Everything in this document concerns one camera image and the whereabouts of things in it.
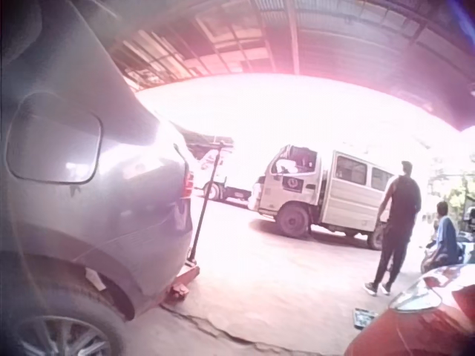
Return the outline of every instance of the red car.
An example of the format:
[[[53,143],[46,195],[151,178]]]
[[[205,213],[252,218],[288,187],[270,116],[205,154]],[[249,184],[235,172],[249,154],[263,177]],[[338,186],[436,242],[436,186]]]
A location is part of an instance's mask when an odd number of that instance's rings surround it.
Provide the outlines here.
[[[475,355],[475,265],[424,274],[348,346],[345,356]]]

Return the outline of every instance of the floor jack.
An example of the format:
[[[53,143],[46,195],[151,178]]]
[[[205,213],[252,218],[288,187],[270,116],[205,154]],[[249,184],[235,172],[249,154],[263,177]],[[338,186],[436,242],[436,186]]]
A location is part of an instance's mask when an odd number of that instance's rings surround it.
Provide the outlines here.
[[[186,286],[194,280],[200,274],[200,267],[196,262],[196,247],[198,244],[198,239],[200,237],[201,225],[203,224],[203,217],[205,215],[206,206],[208,204],[209,199],[209,192],[211,190],[211,186],[214,182],[214,175],[216,174],[217,165],[220,161],[221,150],[224,147],[224,143],[221,142],[217,147],[217,155],[214,159],[213,171],[210,178],[210,184],[208,184],[208,188],[205,192],[203,207],[201,208],[201,215],[200,219],[198,220],[198,226],[196,229],[196,233],[193,239],[193,245],[189,250],[188,256],[186,258],[185,264],[181,268],[180,273],[175,277],[173,283],[168,288],[166,294],[163,296],[161,303],[173,304],[180,301],[185,300],[186,296],[188,295],[188,288]]]

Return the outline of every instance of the blue shirt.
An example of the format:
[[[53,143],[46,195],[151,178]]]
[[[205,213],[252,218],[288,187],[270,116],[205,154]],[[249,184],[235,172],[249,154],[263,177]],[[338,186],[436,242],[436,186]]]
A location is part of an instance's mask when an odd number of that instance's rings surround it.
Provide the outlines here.
[[[448,256],[448,263],[455,264],[458,261],[457,233],[452,220],[445,216],[439,221],[437,230],[437,248],[441,247],[440,254]]]

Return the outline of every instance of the crack in floor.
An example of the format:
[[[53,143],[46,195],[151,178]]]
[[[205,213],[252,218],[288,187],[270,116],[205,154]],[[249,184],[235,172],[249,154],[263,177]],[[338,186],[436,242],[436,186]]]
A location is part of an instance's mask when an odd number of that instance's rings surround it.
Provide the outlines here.
[[[332,356],[332,355],[323,355],[317,352],[292,350],[292,349],[287,349],[282,346],[250,341],[242,337],[234,336],[232,334],[229,334],[225,330],[217,328],[209,320],[205,318],[195,317],[193,315],[188,315],[188,314],[181,314],[169,306],[161,305],[160,307],[166,310],[167,312],[169,312],[170,314],[172,314],[174,317],[193,324],[198,330],[200,330],[204,334],[207,334],[210,337],[213,337],[213,338],[221,337],[233,343],[237,343],[241,346],[248,346],[250,348],[253,348],[258,352],[261,352],[261,353],[265,352],[268,355],[271,354],[271,355],[282,355],[282,356],[287,356],[287,355],[288,356]]]

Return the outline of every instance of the car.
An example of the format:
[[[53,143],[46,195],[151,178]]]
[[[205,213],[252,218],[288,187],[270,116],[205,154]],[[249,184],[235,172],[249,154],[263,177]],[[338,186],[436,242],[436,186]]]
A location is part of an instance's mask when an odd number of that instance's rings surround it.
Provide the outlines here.
[[[475,355],[475,265],[435,269],[390,303],[345,356]]]
[[[2,345],[126,355],[189,251],[185,142],[69,1],[2,2],[1,60]]]

